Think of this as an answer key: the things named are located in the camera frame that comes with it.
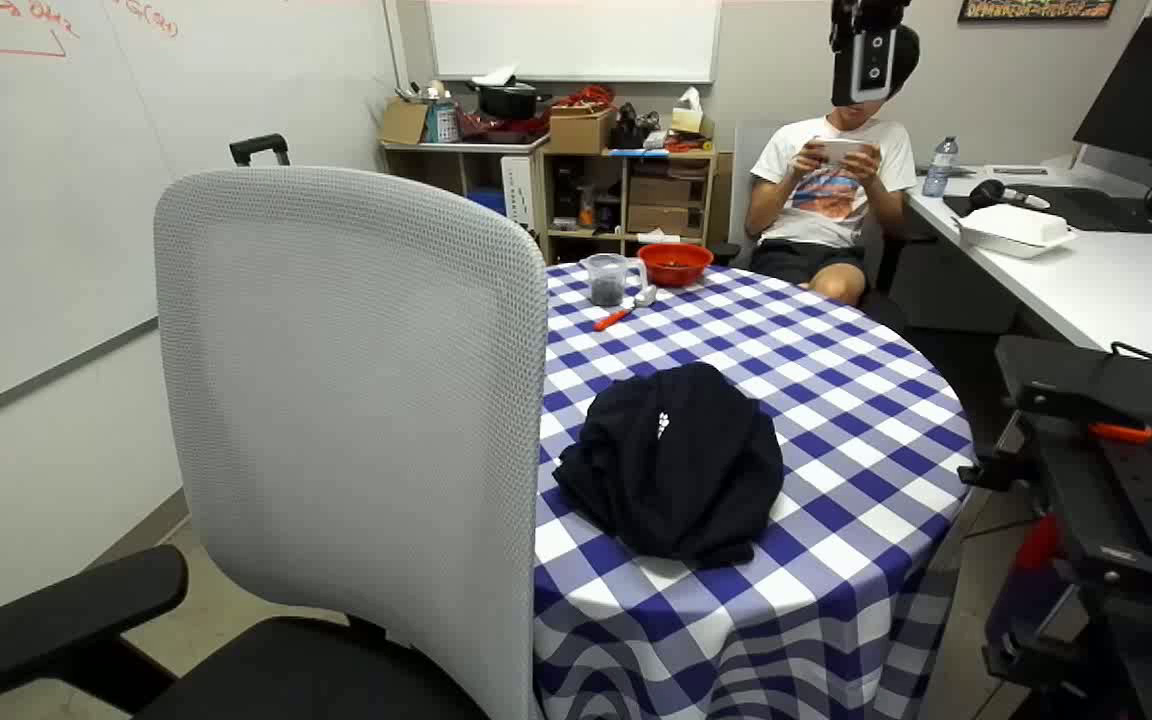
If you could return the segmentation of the white desk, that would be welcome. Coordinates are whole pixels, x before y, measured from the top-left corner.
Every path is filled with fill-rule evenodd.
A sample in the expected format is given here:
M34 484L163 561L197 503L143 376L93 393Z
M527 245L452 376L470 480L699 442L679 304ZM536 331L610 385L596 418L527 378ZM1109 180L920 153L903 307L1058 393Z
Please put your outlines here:
M1058 252L1016 259L968 245L941 197L914 192L914 210L1065 341L1152 351L1152 231L1076 231Z

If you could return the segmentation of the white styrofoam food box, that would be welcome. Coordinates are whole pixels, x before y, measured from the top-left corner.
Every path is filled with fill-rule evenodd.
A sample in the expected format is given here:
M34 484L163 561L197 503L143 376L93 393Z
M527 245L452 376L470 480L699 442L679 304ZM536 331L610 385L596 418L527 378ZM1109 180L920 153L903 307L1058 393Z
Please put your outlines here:
M1030 259L1065 249L1076 234L1076 228L1053 210L989 205L972 209L961 221L961 234L979 252Z

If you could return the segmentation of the red marker pen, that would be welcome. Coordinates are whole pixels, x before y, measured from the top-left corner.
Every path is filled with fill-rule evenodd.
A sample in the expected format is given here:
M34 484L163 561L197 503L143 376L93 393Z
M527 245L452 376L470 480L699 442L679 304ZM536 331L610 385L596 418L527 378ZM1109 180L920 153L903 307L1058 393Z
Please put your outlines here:
M630 319L630 314L631 314L631 307L615 307L615 310L599 314L592 328L596 328L596 331L610 331L611 324L622 324L622 319Z

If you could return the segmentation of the white mesh office chair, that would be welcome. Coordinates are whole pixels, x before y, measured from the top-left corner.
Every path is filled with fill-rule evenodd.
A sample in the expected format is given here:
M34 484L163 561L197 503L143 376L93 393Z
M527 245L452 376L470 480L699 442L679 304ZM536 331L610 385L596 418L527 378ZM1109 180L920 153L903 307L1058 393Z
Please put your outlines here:
M360 169L229 169L158 200L189 518L277 612L189 670L128 632L172 544L0 605L0 690L134 720L542 720L532 533L549 270L512 221Z

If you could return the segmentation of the seated person in white shirt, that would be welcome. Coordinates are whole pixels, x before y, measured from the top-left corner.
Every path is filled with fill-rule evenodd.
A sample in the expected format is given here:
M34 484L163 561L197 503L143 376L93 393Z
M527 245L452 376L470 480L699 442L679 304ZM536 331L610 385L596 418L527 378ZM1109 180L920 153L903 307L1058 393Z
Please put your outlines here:
M914 184L914 136L881 100L779 122L747 180L747 266L861 304L868 290L861 239L903 221Z

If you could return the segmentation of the red bowl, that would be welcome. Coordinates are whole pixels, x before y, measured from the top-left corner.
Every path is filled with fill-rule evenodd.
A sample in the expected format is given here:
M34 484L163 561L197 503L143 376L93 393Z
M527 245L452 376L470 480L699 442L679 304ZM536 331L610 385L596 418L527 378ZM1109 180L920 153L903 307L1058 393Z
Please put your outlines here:
M658 288L699 284L705 270L713 266L713 252L705 245L645 245L636 259L645 264Z

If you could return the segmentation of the black robot cart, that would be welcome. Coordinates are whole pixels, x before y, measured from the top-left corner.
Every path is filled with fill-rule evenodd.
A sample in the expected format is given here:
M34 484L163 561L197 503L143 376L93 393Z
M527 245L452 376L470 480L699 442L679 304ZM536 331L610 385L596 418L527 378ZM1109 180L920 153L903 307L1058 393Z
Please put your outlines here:
M983 622L1003 720L1152 720L1152 354L1003 336L1010 423L968 488L1034 488Z

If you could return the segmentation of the clear water bottle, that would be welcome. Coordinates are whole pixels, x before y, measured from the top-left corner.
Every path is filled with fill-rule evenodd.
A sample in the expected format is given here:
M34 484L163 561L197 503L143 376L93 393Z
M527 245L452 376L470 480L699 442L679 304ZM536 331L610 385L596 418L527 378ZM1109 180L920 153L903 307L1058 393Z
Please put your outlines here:
M952 171L957 171L957 159L961 159L961 140L957 136L944 136L937 149L933 149L933 159L929 159L929 171L924 171L924 197L944 197Z

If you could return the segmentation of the black towel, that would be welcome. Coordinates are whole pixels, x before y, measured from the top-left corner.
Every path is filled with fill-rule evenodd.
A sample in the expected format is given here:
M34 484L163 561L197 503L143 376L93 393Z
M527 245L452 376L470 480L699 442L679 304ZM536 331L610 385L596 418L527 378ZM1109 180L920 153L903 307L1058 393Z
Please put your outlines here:
M759 398L722 368L611 378L559 453L570 503L641 555L747 562L784 492L784 453Z

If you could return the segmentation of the blue white checkered tablecloth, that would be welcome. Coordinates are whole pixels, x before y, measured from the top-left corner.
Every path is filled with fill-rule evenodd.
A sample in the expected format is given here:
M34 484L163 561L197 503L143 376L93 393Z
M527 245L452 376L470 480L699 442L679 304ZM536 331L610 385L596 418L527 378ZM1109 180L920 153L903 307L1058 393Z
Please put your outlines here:
M542 461L615 378L710 362L753 394L784 492L744 562L636 555L536 484L532 688L549 720L914 720L972 463L952 385L903 336L776 274L713 266L611 324L549 270Z

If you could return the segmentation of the wooden shelf unit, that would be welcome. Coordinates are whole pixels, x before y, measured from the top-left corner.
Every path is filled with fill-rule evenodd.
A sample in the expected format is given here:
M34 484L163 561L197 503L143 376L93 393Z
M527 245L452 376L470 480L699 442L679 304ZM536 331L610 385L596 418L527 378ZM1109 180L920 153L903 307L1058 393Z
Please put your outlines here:
M402 96L379 113L379 159L510 215L556 259L726 239L731 156L604 89Z

